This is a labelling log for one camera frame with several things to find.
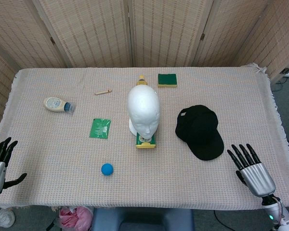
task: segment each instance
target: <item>robotic hand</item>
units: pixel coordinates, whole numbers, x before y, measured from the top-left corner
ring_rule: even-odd
[[[240,150],[231,145],[237,154],[238,159],[232,153],[232,151],[227,150],[238,170],[236,175],[245,184],[251,193],[257,197],[262,197],[262,205],[264,206],[269,218],[275,224],[271,229],[272,231],[289,231],[289,212],[282,204],[281,200],[278,197],[274,196],[276,189],[275,183],[266,170],[265,166],[259,160],[254,149],[246,144],[249,152],[245,149],[243,145],[239,145],[244,156]]]
[[[17,141],[14,141],[8,146],[10,141],[11,137],[0,143],[0,193],[2,192],[2,189],[7,189],[19,184],[27,176],[27,174],[24,173],[16,180],[5,182],[6,168],[8,167],[13,148],[17,145]]]

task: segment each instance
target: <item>pink plastic bag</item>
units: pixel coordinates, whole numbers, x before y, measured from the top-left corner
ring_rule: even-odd
[[[86,207],[63,207],[59,212],[58,225],[65,231],[88,231],[93,213]]]

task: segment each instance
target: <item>mayonnaise bottle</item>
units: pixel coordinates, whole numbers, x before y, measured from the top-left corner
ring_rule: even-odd
[[[53,112],[73,113],[75,105],[57,97],[48,97],[44,100],[44,107]]]

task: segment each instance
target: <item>plastic bag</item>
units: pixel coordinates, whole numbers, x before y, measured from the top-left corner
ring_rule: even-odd
[[[109,119],[94,119],[91,127],[90,138],[107,139],[109,127]]]
[[[86,207],[63,207],[59,211],[56,224],[64,231],[88,231],[92,219],[93,212]]]

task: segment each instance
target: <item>green packet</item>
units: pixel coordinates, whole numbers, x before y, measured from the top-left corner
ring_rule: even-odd
[[[90,138],[107,139],[110,127],[110,119],[93,119]]]

